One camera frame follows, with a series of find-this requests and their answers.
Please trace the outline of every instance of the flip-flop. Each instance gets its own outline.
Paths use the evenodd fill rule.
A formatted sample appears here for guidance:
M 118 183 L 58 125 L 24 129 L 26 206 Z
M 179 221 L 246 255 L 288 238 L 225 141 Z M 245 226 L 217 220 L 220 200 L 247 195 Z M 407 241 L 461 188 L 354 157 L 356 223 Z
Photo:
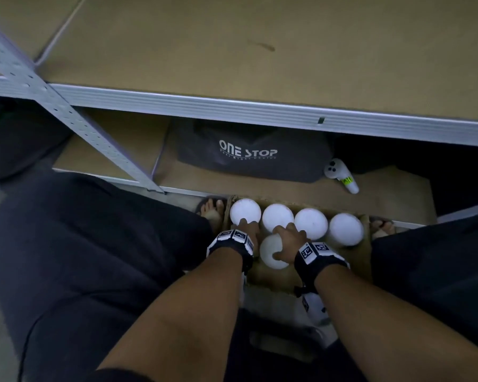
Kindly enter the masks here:
M 227 199 L 226 198 L 222 198 L 222 197 L 205 197 L 202 199 L 202 201 L 200 201 L 197 205 L 197 208 L 195 209 L 195 213 L 200 213 L 200 208 L 202 207 L 202 205 L 206 204 L 207 201 L 209 201 L 209 199 L 212 199 L 212 204 L 216 207 L 216 203 L 217 203 L 217 200 L 220 199 L 221 201 L 223 201 L 223 211 L 225 210 L 225 208 L 227 207 Z

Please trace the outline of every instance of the hand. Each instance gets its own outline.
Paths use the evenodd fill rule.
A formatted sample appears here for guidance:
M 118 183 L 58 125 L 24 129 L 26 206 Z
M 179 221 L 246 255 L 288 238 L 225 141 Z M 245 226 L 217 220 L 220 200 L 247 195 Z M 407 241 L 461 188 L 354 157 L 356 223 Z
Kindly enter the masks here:
M 253 243 L 253 254 L 255 255 L 258 252 L 258 235 L 261 232 L 258 227 L 258 222 L 248 223 L 245 218 L 241 218 L 239 225 L 232 225 L 232 229 L 244 232 L 250 237 Z
M 301 248 L 306 242 L 310 241 L 306 238 L 306 232 L 299 232 L 293 223 L 288 224 L 287 228 L 278 225 L 273 229 L 273 233 L 278 233 L 280 235 L 283 244 L 283 250 L 274 253 L 273 259 L 281 260 L 289 264 L 294 263 L 299 248 Z

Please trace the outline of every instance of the yellow sticker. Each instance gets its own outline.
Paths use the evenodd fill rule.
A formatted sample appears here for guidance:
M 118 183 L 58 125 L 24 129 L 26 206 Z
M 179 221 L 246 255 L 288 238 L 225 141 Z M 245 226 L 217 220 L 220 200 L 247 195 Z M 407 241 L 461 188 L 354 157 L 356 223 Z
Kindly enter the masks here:
M 344 178 L 342 180 L 340 180 L 344 185 L 349 185 L 350 183 L 352 183 L 352 177 L 347 177 L 347 178 Z

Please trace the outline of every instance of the white controller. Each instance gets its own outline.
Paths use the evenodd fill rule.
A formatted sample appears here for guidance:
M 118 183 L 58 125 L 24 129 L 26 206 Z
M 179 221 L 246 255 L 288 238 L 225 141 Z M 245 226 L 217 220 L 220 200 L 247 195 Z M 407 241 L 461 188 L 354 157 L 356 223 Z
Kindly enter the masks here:
M 324 168 L 324 174 L 328 178 L 339 180 L 352 194 L 357 194 L 359 192 L 358 184 L 354 180 L 354 177 L 347 166 L 345 166 L 343 160 L 333 158 Z

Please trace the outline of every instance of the forearm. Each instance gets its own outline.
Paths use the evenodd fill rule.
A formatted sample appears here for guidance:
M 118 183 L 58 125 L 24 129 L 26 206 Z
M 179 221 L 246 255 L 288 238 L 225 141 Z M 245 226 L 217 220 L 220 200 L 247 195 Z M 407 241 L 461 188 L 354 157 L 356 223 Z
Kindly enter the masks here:
M 344 346 L 370 381 L 478 381 L 478 347 L 340 265 L 315 286 Z
M 128 369 L 156 382 L 222 380 L 241 268 L 234 250 L 213 252 L 146 309 L 99 368 Z

